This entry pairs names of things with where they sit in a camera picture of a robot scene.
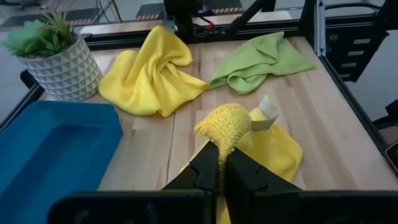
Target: yellow towel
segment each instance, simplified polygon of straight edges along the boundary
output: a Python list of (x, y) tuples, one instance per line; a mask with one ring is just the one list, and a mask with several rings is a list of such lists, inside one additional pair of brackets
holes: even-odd
[(171, 31), (157, 26), (139, 52), (126, 50), (119, 54), (98, 90), (105, 99), (129, 113), (159, 112), (167, 117), (207, 89), (207, 83), (175, 67), (191, 62), (189, 48)]
[(264, 120), (266, 117), (259, 108), (249, 114), (243, 106), (231, 103), (219, 106), (195, 126), (195, 132), (215, 143), (220, 152), (218, 223), (230, 223), (222, 188), (227, 156), (233, 152), (234, 146), (289, 182), (299, 168), (302, 149), (283, 128), (273, 124), (268, 130), (251, 131), (251, 121)]

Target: white plant pot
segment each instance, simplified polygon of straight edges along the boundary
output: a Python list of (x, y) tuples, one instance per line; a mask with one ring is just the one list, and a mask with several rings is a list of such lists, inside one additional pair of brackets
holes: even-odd
[(67, 50), (48, 58), (18, 58), (56, 100), (83, 101), (97, 92), (100, 68), (80, 35)]

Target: gray floor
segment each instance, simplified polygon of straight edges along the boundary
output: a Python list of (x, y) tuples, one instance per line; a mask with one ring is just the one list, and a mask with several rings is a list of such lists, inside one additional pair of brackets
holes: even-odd
[[(53, 1), (48, 0), (47, 3), (53, 4)], [(243, 8), (247, 8), (254, 0), (241, 0)], [(363, 0), (373, 4), (381, 5), (384, 0)], [(71, 0), (59, 0), (60, 8), (66, 8)], [(119, 6), (122, 19), (124, 21), (133, 20), (142, 4), (158, 3), (162, 0), (116, 0)], [(359, 0), (326, 0), (327, 4), (336, 4), (341, 2), (359, 2)], [(103, 5), (106, 5), (106, 0), (102, 0)], [(304, 0), (278, 0), (276, 8), (298, 8), (291, 10), (292, 17), (299, 17)], [(89, 7), (96, 7), (95, 0), (74, 0), (70, 9), (84, 9)], [(14, 6), (0, 6), (0, 22), (4, 22), (8, 17), (20, 16), (23, 14), (37, 13), (39, 9), (30, 9), (27, 12), (21, 12), (18, 7)], [(347, 14), (367, 14), (372, 13), (371, 9), (366, 8), (347, 8), (334, 9), (327, 12), (327, 16), (340, 16)], [(110, 10), (106, 11), (106, 16), (111, 22), (116, 22)], [(100, 22), (107, 22), (105, 17), (102, 17)], [(0, 32), (0, 42), (7, 38), (7, 33)], [(383, 45), (372, 59), (372, 62), (366, 68), (364, 74), (361, 76), (356, 84), (347, 83), (350, 90), (357, 97), (360, 104), (363, 106), (371, 119), (377, 119), (385, 116), (386, 112), (382, 109), (384, 106), (398, 98), (398, 76), (396, 75), (396, 52), (398, 51), (398, 32), (392, 32), (391, 35), (384, 41)], [(7, 50), (0, 46), (0, 121), (6, 117), (8, 112), (15, 107), (19, 100), (27, 93), (28, 89), (19, 79), (19, 74), (23, 71), (22, 65), (18, 60), (9, 55)]]

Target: cloth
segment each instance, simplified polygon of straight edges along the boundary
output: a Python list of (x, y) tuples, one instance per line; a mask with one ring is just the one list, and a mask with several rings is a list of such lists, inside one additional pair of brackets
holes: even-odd
[(221, 62), (209, 89), (228, 84), (243, 95), (260, 86), (268, 74), (290, 75), (315, 68), (283, 36), (278, 32), (244, 43)]
[(159, 112), (167, 117), (207, 89), (207, 83), (176, 68), (191, 62), (189, 48), (169, 30), (157, 26), (139, 52), (126, 50), (118, 55), (98, 90), (128, 113)]
[(259, 108), (248, 113), (240, 104), (230, 103), (219, 106), (195, 126), (195, 133), (206, 136), (219, 150), (218, 223), (230, 223), (222, 189), (226, 160), (234, 147), (289, 182), (299, 168), (303, 151), (283, 128), (273, 124), (268, 130), (251, 131), (251, 121), (265, 119)]

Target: green towel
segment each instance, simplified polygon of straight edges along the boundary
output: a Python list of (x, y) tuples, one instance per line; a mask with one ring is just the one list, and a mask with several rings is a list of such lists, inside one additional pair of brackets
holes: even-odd
[(209, 89), (228, 84), (239, 94), (248, 94), (263, 83), (268, 74), (290, 75), (315, 68), (294, 49), (283, 32), (253, 38), (217, 68)]

